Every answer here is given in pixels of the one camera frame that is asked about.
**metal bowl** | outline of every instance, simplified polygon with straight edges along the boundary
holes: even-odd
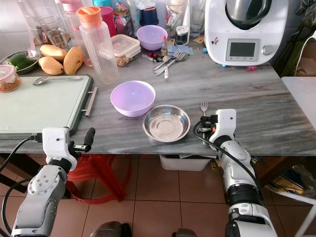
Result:
[[[37,67],[39,59],[40,59],[40,53],[35,51],[35,50],[23,50],[23,51],[12,53],[12,54],[6,56],[5,58],[3,58],[0,61],[0,65],[7,64],[6,61],[16,53],[23,53],[27,58],[32,59],[32,60],[36,60],[35,63],[28,66],[27,68],[17,70],[16,72],[18,75],[23,75],[23,74],[29,73],[30,71],[34,70]]]
[[[160,105],[150,110],[143,120],[145,133],[160,142],[175,142],[190,130],[189,116],[173,105]]]

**gray marble table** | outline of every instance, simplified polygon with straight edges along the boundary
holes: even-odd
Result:
[[[191,43],[194,55],[172,65],[169,79],[152,73],[154,64],[141,55],[119,68],[120,80],[99,87],[92,116],[82,116],[72,140],[83,142],[89,127],[96,128],[92,153],[96,154],[196,154],[211,155],[192,131],[182,140],[161,143],[150,139],[142,127],[143,116],[129,118],[115,110],[110,94],[115,86],[128,80],[143,80],[156,90],[154,106],[175,105],[187,112],[191,128],[202,116],[201,101],[208,101],[207,114],[217,109],[237,110],[236,139],[250,154],[258,156],[315,156],[316,131],[270,65],[247,72],[245,67],[225,67],[214,63],[202,52],[202,45]],[[77,73],[91,74],[83,66]],[[30,76],[42,76],[40,69]],[[9,153],[19,140],[0,140],[0,153]],[[43,153],[41,144],[28,142],[20,153]]]

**purple bowl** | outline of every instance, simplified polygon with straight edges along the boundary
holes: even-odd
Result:
[[[164,28],[154,25],[139,28],[136,35],[140,45],[150,51],[160,49],[163,43],[162,37],[168,37],[168,33]]]
[[[140,80],[124,82],[111,93],[111,103],[122,115],[138,117],[147,113],[155,100],[155,90]]]

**red chair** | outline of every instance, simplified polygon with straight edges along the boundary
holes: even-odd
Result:
[[[78,159],[76,168],[69,172],[66,187],[71,191],[76,200],[86,203],[101,204],[113,199],[122,201],[126,196],[125,188],[132,171],[130,156],[125,156],[129,158],[129,165],[126,177],[122,183],[117,179],[112,170],[112,163],[116,155],[82,155]],[[73,182],[87,181],[94,178],[100,179],[111,194],[99,199],[82,199]]]

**green vegetable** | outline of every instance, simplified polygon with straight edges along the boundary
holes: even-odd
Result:
[[[17,70],[21,70],[32,65],[35,60],[28,59],[23,53],[16,53],[11,56],[6,62],[15,66]]]

